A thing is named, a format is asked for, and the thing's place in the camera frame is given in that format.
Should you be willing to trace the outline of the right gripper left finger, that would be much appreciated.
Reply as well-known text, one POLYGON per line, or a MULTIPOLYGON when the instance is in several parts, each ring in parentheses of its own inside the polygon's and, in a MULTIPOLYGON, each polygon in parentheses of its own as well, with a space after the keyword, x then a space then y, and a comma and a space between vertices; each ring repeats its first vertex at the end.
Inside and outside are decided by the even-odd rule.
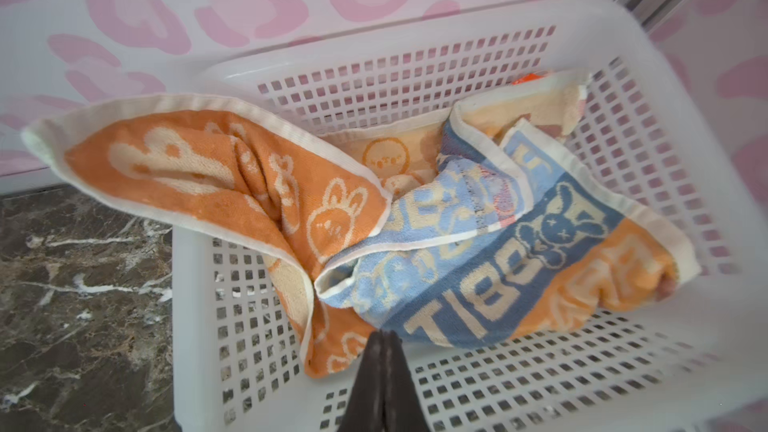
POLYGON ((368 338, 338 432, 384 430, 385 341, 380 331, 368 338))

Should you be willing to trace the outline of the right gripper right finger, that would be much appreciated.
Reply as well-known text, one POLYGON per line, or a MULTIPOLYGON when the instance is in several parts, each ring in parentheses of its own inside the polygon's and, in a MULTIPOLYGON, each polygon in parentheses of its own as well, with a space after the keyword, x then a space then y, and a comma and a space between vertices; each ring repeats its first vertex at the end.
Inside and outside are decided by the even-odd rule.
POLYGON ((401 340, 394 331, 384 331, 383 337, 384 430, 429 432, 401 340))

